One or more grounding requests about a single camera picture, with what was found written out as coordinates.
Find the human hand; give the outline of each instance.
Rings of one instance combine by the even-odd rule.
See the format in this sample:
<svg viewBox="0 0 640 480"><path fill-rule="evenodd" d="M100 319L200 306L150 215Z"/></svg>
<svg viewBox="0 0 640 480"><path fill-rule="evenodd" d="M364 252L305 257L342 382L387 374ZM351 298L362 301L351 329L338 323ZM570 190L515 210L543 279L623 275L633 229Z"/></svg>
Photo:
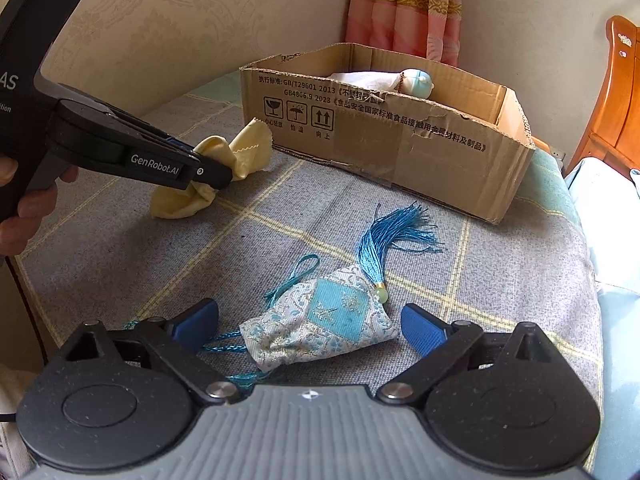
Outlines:
<svg viewBox="0 0 640 480"><path fill-rule="evenodd" d="M18 163L4 155L0 155L0 186L11 182ZM63 182L74 182L78 178L78 168L72 166L60 176ZM30 191L18 203L17 216L0 223L0 254L16 256L27 246L27 242L35 236L42 219L56 208L58 186L54 182L44 191Z"/></svg>

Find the wooden headboard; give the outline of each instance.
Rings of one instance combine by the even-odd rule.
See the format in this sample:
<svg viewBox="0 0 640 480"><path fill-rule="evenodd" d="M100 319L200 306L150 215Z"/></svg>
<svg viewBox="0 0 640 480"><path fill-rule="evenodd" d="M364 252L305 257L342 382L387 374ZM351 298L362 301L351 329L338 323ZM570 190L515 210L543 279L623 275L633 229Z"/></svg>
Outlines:
<svg viewBox="0 0 640 480"><path fill-rule="evenodd" d="M594 156L629 178L640 167L640 29L622 16L607 21L609 66L569 173Z"/></svg>

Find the pink curtain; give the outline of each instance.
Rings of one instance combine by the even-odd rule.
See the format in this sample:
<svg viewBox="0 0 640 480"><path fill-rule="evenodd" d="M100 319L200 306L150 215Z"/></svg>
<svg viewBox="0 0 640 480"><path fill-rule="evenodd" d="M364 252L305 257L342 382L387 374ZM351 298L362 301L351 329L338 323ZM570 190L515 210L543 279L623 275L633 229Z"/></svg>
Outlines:
<svg viewBox="0 0 640 480"><path fill-rule="evenodd" d="M462 0L351 0L345 41L458 65Z"/></svg>

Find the crumpled yellow cloth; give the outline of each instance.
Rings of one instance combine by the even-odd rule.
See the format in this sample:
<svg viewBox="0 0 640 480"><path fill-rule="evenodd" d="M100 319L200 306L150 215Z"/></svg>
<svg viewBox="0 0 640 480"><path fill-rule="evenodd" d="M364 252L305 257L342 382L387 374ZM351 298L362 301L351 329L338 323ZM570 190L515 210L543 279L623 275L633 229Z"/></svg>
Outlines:
<svg viewBox="0 0 640 480"><path fill-rule="evenodd" d="M204 139L193 151L231 168L232 182L244 180L250 173L269 165L271 130L266 123L253 119L231 144L227 144L223 137L212 136ZM209 206L217 193L209 184L193 181L185 190L159 186L151 196L151 216L177 219L195 215Z"/></svg>

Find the wallpaper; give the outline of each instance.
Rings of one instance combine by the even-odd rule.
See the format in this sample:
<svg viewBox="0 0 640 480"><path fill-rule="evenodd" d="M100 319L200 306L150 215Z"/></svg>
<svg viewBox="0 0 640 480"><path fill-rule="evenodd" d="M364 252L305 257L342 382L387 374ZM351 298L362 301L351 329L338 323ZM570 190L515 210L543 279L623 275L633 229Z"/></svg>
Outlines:
<svg viewBox="0 0 640 480"><path fill-rule="evenodd" d="M347 9L348 0L82 0L42 73L143 114L252 60L341 41Z"/></svg>

